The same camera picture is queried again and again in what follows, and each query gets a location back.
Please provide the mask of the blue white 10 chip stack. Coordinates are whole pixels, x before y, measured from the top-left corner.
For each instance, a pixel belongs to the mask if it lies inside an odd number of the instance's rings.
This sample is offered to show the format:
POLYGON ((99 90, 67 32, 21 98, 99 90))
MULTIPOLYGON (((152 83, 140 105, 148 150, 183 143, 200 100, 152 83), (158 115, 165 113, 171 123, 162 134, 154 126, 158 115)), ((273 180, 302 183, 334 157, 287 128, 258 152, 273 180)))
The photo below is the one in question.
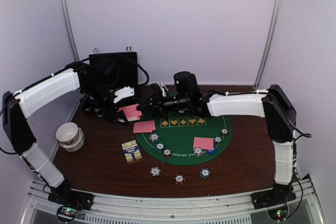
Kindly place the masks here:
POLYGON ((161 170, 160 170, 159 167, 154 166, 154 167, 152 167, 152 168, 150 169, 150 174, 151 174, 153 177, 160 176, 160 174, 161 174, 161 170))

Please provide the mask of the pink cards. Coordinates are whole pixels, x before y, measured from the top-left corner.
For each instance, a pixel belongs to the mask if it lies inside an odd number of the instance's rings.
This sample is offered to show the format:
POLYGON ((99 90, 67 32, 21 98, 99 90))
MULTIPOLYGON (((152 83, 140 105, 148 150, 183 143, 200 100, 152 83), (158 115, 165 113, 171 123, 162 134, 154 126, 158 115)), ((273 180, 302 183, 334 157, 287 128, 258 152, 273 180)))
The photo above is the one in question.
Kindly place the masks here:
POLYGON ((152 133, 156 130, 155 121, 143 121, 143 122, 136 122, 133 126, 133 133, 152 133))
POLYGON ((194 137, 193 148, 201 148, 203 150, 214 149, 214 139, 208 137, 194 137))

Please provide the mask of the pink playing card deck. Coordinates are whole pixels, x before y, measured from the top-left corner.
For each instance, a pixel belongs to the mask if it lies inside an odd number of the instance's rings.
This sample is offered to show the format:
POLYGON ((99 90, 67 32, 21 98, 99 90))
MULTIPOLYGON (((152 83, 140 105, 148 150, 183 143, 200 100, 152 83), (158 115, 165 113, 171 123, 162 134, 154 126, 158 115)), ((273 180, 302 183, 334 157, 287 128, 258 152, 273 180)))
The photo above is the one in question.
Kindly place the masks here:
POLYGON ((139 111, 138 108, 139 104, 133 104, 133 105, 128 105, 121 107, 118 112, 123 111, 125 117, 127 118, 128 121, 138 121, 141 119, 142 112, 139 111))

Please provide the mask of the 10 chips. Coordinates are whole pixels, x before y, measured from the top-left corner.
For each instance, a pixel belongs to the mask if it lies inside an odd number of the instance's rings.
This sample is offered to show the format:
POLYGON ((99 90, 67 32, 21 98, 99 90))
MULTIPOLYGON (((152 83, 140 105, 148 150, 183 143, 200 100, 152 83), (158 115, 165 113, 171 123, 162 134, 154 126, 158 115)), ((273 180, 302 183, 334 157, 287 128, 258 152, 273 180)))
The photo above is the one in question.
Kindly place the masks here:
POLYGON ((200 147, 196 147, 193 149, 193 154, 195 157, 200 157, 203 155, 203 150, 200 147))
POLYGON ((157 142, 160 139, 160 136, 157 133, 152 133, 149 135, 149 140, 152 142, 157 142))

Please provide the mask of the blue green 50 chip stack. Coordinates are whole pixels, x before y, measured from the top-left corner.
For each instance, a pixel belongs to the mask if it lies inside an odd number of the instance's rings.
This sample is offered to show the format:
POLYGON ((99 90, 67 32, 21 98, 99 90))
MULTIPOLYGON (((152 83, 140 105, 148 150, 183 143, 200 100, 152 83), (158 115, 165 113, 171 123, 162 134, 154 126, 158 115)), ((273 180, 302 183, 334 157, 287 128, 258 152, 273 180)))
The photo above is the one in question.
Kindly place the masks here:
POLYGON ((200 171, 200 177, 203 179, 208 179, 211 175, 211 171, 208 168, 202 168, 200 171))

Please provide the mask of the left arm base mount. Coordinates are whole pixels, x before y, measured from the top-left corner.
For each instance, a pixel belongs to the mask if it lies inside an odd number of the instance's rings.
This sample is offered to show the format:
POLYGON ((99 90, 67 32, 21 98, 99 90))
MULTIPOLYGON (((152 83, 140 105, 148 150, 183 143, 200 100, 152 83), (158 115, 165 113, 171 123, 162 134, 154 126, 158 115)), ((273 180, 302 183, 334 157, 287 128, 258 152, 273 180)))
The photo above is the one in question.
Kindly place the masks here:
POLYGON ((90 210, 94 195, 73 190, 69 187, 52 189, 48 200, 60 205, 70 206, 77 210, 90 210))

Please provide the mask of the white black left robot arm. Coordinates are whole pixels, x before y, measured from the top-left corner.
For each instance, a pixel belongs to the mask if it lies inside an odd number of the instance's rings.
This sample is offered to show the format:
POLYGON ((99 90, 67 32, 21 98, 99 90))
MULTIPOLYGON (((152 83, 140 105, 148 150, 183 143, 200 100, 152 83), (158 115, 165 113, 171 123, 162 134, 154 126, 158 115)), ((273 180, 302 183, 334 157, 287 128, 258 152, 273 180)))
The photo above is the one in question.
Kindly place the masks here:
POLYGON ((31 166, 64 205, 71 205, 75 201, 75 192, 71 190, 70 182, 37 144, 27 119, 53 100, 76 90, 97 102, 107 122, 118 123, 122 119, 122 124, 128 123, 124 112, 118 108, 118 102, 133 96, 134 89, 109 88, 96 67, 80 61, 73 62, 16 93, 7 91, 3 94, 1 111, 3 129, 11 142, 13 154, 31 166))

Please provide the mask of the red black 100 chip stack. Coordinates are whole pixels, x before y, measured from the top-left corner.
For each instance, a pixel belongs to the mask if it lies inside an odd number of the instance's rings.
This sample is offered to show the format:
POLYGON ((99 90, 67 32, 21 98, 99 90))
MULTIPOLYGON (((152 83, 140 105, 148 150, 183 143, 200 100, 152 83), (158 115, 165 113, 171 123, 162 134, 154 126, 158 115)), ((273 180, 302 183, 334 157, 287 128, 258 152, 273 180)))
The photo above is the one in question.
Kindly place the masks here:
POLYGON ((185 183, 185 177, 182 174, 177 174, 174 177, 174 181, 177 185, 182 185, 185 183))

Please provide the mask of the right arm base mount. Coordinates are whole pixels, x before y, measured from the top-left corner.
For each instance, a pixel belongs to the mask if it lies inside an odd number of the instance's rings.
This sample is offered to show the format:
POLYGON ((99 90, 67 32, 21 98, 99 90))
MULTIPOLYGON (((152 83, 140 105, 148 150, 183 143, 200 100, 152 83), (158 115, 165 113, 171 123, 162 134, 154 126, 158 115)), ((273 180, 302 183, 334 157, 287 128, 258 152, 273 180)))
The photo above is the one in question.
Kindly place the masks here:
POLYGON ((251 199, 254 209, 269 208, 276 205, 285 204, 296 199, 292 183, 282 185, 273 183, 272 189, 252 193, 251 199))

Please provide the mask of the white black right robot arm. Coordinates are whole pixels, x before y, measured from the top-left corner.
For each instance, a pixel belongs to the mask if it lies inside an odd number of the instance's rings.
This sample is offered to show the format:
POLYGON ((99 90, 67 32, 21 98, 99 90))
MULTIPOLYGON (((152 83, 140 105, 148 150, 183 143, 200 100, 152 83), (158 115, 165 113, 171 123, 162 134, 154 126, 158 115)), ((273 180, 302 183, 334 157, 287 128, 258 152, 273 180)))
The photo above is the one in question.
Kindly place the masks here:
POLYGON ((209 90, 201 93, 198 84, 180 80, 175 82, 177 93, 166 96, 158 84, 151 87, 153 94, 141 102, 138 109, 154 118, 165 118, 170 112, 180 110, 200 117, 243 115, 264 118, 275 149, 276 171, 269 199, 279 204, 289 196, 297 156, 296 142, 301 137, 311 138, 312 135, 297 128, 296 109, 279 85, 251 92, 209 90))

